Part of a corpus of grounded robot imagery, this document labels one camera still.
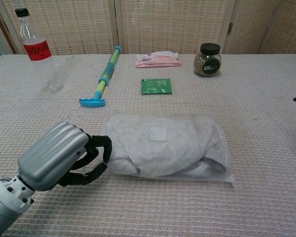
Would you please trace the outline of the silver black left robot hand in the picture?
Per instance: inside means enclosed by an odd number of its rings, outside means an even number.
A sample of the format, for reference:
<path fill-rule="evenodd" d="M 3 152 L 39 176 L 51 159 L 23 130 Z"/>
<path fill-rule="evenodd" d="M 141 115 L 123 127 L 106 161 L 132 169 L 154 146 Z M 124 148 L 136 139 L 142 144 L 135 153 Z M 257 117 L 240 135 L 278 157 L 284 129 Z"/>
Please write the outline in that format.
<path fill-rule="evenodd" d="M 103 160 L 93 170 L 77 173 L 87 166 L 103 147 Z M 81 128 L 59 122 L 32 144 L 18 158 L 18 178 L 34 191 L 47 191 L 57 184 L 87 185 L 99 178 L 107 168 L 112 152 L 108 136 L 91 136 Z"/>

